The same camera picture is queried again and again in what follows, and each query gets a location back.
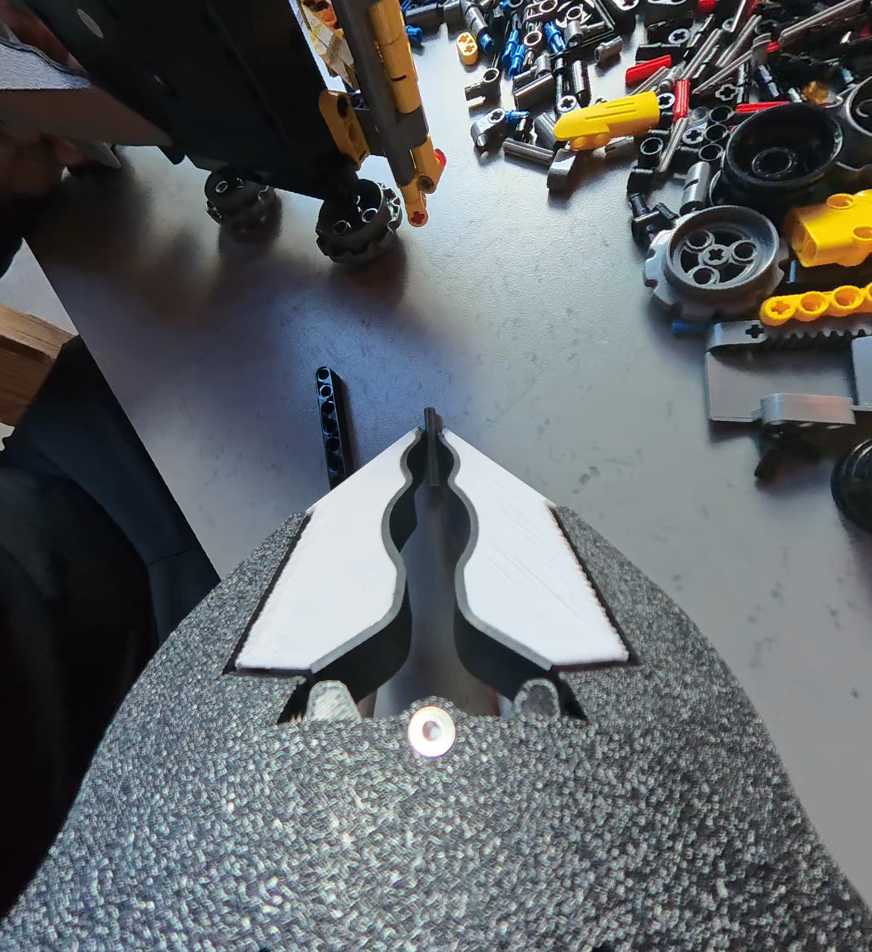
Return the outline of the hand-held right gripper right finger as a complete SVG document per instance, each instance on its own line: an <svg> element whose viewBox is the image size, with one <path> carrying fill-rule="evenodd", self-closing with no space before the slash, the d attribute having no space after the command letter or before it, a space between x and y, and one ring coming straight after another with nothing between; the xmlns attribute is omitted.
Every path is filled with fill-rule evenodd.
<svg viewBox="0 0 872 952"><path fill-rule="evenodd" d="M628 662L554 504L449 429L442 446L469 526L455 572L466 623L543 670Z"/></svg>

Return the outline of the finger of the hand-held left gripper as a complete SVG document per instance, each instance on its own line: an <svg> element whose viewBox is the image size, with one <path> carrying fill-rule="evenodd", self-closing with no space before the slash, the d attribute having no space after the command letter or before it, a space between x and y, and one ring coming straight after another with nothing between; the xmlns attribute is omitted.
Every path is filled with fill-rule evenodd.
<svg viewBox="0 0 872 952"><path fill-rule="evenodd" d="M0 121L67 141L110 168L114 146L172 146L166 132L84 74L1 34Z"/></svg>

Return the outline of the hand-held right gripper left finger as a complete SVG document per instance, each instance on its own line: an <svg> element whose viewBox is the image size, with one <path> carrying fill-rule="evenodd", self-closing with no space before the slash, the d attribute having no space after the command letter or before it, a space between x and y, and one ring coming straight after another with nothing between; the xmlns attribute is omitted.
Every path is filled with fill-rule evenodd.
<svg viewBox="0 0 872 952"><path fill-rule="evenodd" d="M416 528L421 429L399 437L311 506L252 615L235 671L392 675L412 634L402 549Z"/></svg>

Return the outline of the black long holed beam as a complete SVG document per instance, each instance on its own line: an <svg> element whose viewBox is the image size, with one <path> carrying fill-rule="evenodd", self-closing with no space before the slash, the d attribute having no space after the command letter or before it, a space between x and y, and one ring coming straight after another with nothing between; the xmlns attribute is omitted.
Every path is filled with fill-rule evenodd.
<svg viewBox="0 0 872 952"><path fill-rule="evenodd" d="M351 440L348 390L339 375L326 364L316 368L315 385L327 479L333 490L357 469Z"/></svg>

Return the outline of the black axle rod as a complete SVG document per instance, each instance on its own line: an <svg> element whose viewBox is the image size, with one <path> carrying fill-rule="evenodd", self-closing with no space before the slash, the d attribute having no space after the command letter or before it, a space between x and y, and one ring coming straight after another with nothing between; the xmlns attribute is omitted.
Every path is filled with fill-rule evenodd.
<svg viewBox="0 0 872 952"><path fill-rule="evenodd" d="M443 565L444 481L442 473L442 418L432 407L423 411L426 459L420 502L422 538L427 550L428 565L441 572Z"/></svg>

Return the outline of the yellow toy vehicle model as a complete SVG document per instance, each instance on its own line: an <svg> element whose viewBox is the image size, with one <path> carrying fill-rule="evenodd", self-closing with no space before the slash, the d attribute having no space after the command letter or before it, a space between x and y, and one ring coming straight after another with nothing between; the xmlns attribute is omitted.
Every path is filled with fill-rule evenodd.
<svg viewBox="0 0 872 952"><path fill-rule="evenodd" d="M436 149L400 2L26 2L102 92L209 172L213 196L255 184L319 199L335 263L382 255L428 221Z"/></svg>

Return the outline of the grey desk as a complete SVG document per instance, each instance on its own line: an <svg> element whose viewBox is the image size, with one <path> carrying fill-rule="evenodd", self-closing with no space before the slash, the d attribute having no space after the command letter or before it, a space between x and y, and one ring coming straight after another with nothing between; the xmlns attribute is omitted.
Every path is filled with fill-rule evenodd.
<svg viewBox="0 0 872 952"><path fill-rule="evenodd" d="M204 173L154 149L69 179L30 249L220 575L327 490L317 366L347 384L361 462L435 407L693 618L872 906L872 537L825 465L759 488L754 440L708 429L703 344L648 307L627 166L551 197L480 162L445 30L416 64L448 165L372 266L329 262L294 194L271 240L227 241Z"/></svg>

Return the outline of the person's dark jeans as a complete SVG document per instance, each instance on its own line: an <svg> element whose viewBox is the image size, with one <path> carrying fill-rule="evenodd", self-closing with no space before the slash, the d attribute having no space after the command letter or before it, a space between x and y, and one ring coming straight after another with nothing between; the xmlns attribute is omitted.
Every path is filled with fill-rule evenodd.
<svg viewBox="0 0 872 952"><path fill-rule="evenodd" d="M74 482L144 562L167 635L220 577L83 339L59 352L2 460Z"/></svg>

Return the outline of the dark grey toothed panel piece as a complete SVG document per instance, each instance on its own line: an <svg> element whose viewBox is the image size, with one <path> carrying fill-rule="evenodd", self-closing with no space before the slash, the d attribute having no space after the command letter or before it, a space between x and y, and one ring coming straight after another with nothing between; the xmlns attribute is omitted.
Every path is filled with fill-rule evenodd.
<svg viewBox="0 0 872 952"><path fill-rule="evenodd" d="M755 478L775 478L789 459L811 461L815 436L872 419L872 315L770 327L716 324L707 335L708 418L750 426Z"/></svg>

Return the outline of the grey spoked wheel hub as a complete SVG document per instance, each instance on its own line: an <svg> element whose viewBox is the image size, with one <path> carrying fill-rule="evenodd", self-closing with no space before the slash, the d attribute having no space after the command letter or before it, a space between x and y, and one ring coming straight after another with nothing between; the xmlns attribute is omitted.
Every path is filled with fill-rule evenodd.
<svg viewBox="0 0 872 952"><path fill-rule="evenodd" d="M718 206L657 233L642 277L654 309L706 325L752 316L781 284L789 256L786 240L763 214Z"/></svg>

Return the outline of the yellow thin holed beam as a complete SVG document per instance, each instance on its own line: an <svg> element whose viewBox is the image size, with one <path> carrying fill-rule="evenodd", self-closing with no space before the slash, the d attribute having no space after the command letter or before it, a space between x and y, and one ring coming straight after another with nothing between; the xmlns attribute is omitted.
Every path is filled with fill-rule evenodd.
<svg viewBox="0 0 872 952"><path fill-rule="evenodd" d="M760 305L758 319L768 327L783 327L868 314L872 314L872 281L862 288L845 285L830 291L774 296Z"/></svg>

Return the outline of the yellow rounded bullet piece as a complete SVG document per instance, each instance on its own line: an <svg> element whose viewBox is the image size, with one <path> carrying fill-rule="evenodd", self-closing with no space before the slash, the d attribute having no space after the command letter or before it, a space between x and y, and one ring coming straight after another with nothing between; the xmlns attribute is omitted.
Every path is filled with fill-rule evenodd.
<svg viewBox="0 0 872 952"><path fill-rule="evenodd" d="M591 150L617 138L642 136L659 121L657 95L645 91L564 113L554 127L554 136L574 151Z"/></svg>

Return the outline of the yellow flat holed panel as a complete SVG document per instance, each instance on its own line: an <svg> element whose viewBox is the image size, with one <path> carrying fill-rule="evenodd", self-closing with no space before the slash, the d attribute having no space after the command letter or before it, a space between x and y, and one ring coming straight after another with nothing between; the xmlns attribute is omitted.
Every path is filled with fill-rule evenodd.
<svg viewBox="0 0 872 952"><path fill-rule="evenodd" d="M856 267L872 255L872 188L794 208L782 233L801 265Z"/></svg>

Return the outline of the pile of small building pieces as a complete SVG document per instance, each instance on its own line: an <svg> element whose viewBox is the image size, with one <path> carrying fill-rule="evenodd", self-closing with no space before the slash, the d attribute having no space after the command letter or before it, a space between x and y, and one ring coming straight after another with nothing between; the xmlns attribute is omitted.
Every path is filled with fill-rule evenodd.
<svg viewBox="0 0 872 952"><path fill-rule="evenodd" d="M411 50L441 29L475 81L465 89L479 158L546 173L549 192L571 189L587 153L634 163L627 181L632 232L642 245L672 226L648 199L686 179L680 213L715 200L727 141L750 113L807 103L838 118L872 76L872 2L400 2ZM564 113L657 95L659 125L591 150L556 140ZM839 156L808 200L760 213L781 224L794 208L872 188L872 165Z"/></svg>

